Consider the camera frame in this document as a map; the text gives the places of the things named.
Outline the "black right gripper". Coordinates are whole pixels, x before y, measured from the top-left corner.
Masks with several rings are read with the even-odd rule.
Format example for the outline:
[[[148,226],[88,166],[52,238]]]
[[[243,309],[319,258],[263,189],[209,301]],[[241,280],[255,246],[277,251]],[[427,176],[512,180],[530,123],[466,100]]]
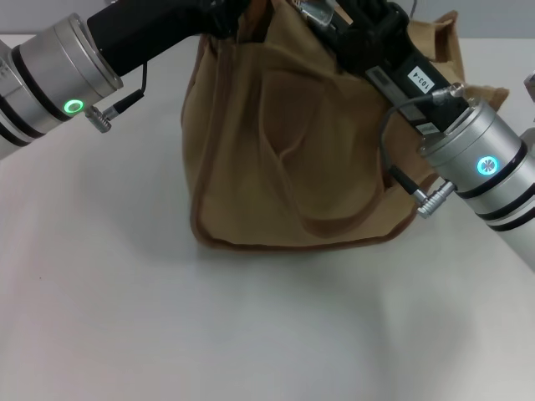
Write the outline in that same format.
[[[450,86],[410,40],[409,19],[398,6],[375,0],[352,6],[351,24],[334,18],[324,30],[346,72],[368,80],[393,105]]]

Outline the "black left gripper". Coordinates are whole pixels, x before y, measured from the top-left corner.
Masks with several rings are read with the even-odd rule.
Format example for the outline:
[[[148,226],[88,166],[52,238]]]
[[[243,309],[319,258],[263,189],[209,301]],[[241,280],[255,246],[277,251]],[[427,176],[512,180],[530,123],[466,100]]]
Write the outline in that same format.
[[[202,33],[236,35],[250,0],[118,1],[87,20],[104,60],[120,77]]]

